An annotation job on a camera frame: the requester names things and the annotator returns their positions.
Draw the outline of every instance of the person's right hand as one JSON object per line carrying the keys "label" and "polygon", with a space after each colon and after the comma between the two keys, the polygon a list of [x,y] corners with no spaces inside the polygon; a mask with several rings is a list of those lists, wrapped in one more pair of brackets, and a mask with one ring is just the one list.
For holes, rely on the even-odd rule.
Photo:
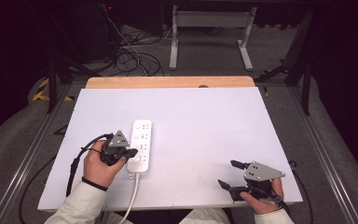
{"label": "person's right hand", "polygon": [[[271,181],[272,185],[272,195],[275,195],[275,193],[279,196],[281,196],[283,200],[283,188],[282,188],[282,181],[280,178],[272,179]],[[255,210],[255,213],[258,215],[264,215],[267,213],[275,212],[280,210],[280,206],[276,203],[263,203],[258,201],[256,198],[254,198],[250,193],[248,192],[241,192],[240,196],[249,204],[251,207]]]}
{"label": "person's right hand", "polygon": [[[104,141],[95,142],[91,148],[101,153]],[[116,164],[108,166],[101,161],[100,153],[89,150],[84,159],[83,176],[89,181],[108,188],[116,174],[123,168],[126,158],[122,157]]]}

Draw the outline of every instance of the power strip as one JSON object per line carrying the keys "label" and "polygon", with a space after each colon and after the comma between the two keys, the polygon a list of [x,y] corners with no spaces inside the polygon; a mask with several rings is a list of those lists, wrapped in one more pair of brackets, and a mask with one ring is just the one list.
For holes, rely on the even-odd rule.
{"label": "power strip", "polygon": [[152,121],[138,119],[133,122],[131,148],[138,149],[135,157],[127,162],[129,178],[136,175],[147,175],[150,161],[150,145],[152,140]]}

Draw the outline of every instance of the white board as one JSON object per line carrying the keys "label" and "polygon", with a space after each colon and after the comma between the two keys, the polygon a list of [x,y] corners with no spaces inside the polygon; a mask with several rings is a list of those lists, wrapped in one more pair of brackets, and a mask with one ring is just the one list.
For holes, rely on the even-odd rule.
{"label": "white board", "polygon": [[[70,165],[81,147],[117,130],[130,140],[137,119],[150,119],[153,130],[150,172],[140,179],[133,210],[237,206],[217,182],[246,184],[244,171],[232,167],[231,160],[258,161],[285,172],[285,200],[302,202],[258,88],[85,89],[38,209],[55,210],[63,202]],[[73,187],[82,171],[81,162]],[[124,167],[103,209],[126,210],[134,184]]]}

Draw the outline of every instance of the metal frame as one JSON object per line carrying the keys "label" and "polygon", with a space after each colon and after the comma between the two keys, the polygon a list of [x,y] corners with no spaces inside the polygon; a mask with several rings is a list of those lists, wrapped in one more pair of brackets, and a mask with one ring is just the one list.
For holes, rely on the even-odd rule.
{"label": "metal frame", "polygon": [[210,12],[210,11],[177,11],[177,6],[173,6],[172,11],[172,45],[170,69],[175,70],[177,65],[177,54],[179,40],[177,38],[177,28],[181,27],[245,27],[242,40],[238,40],[243,63],[247,71],[253,71],[253,66],[249,58],[246,44],[252,25],[255,19],[256,7],[252,7],[250,12]]}
{"label": "metal frame", "polygon": [[301,114],[301,117],[308,128],[308,131],[310,133],[310,141],[313,144],[313,149],[315,151],[316,156],[319,159],[319,162],[322,165],[322,168],[324,169],[324,173],[327,177],[327,180],[330,183],[331,189],[336,195],[342,213],[344,214],[348,223],[358,223],[358,214],[356,212],[353,203],[351,202],[351,198],[348,192],[345,190],[341,177],[338,175],[336,167],[332,163],[327,153],[327,149],[324,146],[324,143],[321,137],[319,136],[318,132],[316,131],[312,119],[310,118],[310,116],[306,115],[306,112],[302,110],[300,96],[296,91],[296,88],[290,87],[288,89],[290,95],[295,101],[296,107],[298,108],[298,112]]}
{"label": "metal frame", "polygon": [[39,128],[39,131],[37,132],[33,143],[30,145],[27,154],[21,162],[20,167],[13,175],[13,178],[11,179],[9,186],[7,187],[5,195],[2,197],[2,200],[0,202],[0,223],[4,222],[12,204],[15,202],[23,183],[27,178],[27,175],[30,172],[32,165],[34,164],[36,156],[39,154],[39,150],[42,147],[43,142],[46,138],[48,128],[50,127],[51,122],[54,120],[57,111],[59,110],[60,105],[64,101],[65,96],[69,92],[70,88],[71,85],[63,85],[59,93],[59,100],[57,102],[57,105],[53,107],[51,113],[46,114],[46,117],[43,120],[43,123]]}

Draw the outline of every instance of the white sleeve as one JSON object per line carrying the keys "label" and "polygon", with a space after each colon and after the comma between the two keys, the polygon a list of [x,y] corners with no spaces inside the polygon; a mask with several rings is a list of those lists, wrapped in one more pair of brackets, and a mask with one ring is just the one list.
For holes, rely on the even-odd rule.
{"label": "white sleeve", "polygon": [[179,224],[229,224],[221,208],[195,208]]}
{"label": "white sleeve", "polygon": [[94,223],[101,213],[106,197],[105,191],[80,182],[45,224]]}
{"label": "white sleeve", "polygon": [[265,215],[256,215],[255,214],[255,224],[294,224],[292,219],[287,215],[284,209],[280,209],[276,212],[268,213]]}

